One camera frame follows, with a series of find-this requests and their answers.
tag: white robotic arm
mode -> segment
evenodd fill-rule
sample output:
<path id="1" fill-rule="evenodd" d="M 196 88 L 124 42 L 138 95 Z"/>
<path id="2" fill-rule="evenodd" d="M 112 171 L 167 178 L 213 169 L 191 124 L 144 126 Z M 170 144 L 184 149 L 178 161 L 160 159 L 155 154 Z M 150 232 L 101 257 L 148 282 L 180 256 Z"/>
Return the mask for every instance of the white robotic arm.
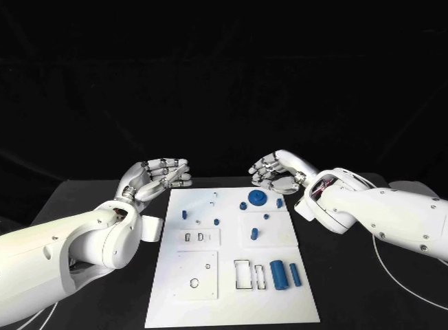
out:
<path id="1" fill-rule="evenodd" d="M 93 211 L 0 236 L 0 327 L 125 267 L 140 240 L 158 240 L 163 220 L 140 212 L 167 188 L 191 185 L 187 171 L 183 159 L 137 163 Z"/>
<path id="2" fill-rule="evenodd" d="M 292 176 L 273 181 L 276 174 Z M 396 189 L 377 188 L 343 168 L 318 173 L 288 151 L 265 156 L 249 169 L 255 185 L 278 193 L 305 187 L 295 204 L 302 217 L 343 234 L 358 221 L 374 237 L 448 261 L 448 201 Z"/>

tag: blue cylinder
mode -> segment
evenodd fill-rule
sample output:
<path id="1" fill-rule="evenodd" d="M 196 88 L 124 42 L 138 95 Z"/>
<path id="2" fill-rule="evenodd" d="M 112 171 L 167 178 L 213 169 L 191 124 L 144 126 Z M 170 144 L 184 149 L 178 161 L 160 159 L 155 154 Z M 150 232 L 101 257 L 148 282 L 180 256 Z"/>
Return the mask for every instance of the blue cylinder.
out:
<path id="1" fill-rule="evenodd" d="M 301 287 L 296 265 L 294 263 L 291 263 L 291 275 L 294 277 L 295 287 Z"/>
<path id="2" fill-rule="evenodd" d="M 252 190 L 248 199 L 252 205 L 262 206 L 266 203 L 266 194 L 260 190 Z"/>
<path id="3" fill-rule="evenodd" d="M 286 280 L 283 263 L 281 262 L 281 260 L 273 260 L 271 262 L 271 271 L 272 271 L 275 290 L 285 290 L 288 288 L 288 280 Z"/>
<path id="4" fill-rule="evenodd" d="M 259 231 L 256 228 L 252 228 L 252 234 L 250 234 L 250 239 L 255 241 L 256 240 L 256 236 L 259 235 Z"/>

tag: blue disc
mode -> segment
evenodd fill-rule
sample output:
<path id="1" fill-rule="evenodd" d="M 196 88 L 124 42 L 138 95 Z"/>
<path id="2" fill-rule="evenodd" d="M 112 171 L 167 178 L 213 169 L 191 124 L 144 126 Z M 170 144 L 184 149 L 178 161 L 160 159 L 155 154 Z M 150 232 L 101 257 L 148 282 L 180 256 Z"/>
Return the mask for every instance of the blue disc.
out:
<path id="1" fill-rule="evenodd" d="M 249 192 L 249 203 L 255 206 L 262 206 L 266 203 L 266 194 L 260 190 Z"/>

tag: dark table surface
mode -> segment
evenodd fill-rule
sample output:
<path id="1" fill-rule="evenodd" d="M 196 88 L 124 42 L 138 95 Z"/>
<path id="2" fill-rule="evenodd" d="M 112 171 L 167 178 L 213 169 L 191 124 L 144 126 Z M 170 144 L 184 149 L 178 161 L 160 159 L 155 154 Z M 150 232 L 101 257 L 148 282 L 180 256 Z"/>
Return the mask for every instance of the dark table surface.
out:
<path id="1" fill-rule="evenodd" d="M 386 186 L 379 175 L 364 177 Z M 112 199 L 116 181 L 63 182 L 33 224 L 92 210 Z M 243 187 L 248 177 L 193 178 L 191 188 Z M 321 323 L 250 325 L 279 329 L 448 329 L 448 311 L 413 297 L 393 282 L 377 261 L 370 233 L 355 223 L 344 235 L 308 222 L 292 205 L 301 192 L 285 196 Z M 167 191 L 142 214 L 165 219 Z M 410 290 L 448 307 L 448 268 L 420 254 L 377 242 L 386 266 Z M 47 329 L 142 329 L 160 243 L 140 243 L 125 268 L 95 280 L 57 304 Z M 26 329 L 39 329 L 50 308 Z M 16 329 L 24 320 L 1 329 Z"/>

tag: black background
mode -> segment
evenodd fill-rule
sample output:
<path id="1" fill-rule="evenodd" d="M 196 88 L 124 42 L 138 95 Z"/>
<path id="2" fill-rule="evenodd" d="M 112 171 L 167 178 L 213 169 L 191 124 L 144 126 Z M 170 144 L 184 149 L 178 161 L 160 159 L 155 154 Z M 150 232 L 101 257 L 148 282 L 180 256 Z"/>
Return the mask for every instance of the black background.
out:
<path id="1" fill-rule="evenodd" d="M 278 149 L 448 198 L 448 17 L 216 6 L 0 1 L 0 215 L 137 161 L 236 176 Z"/>

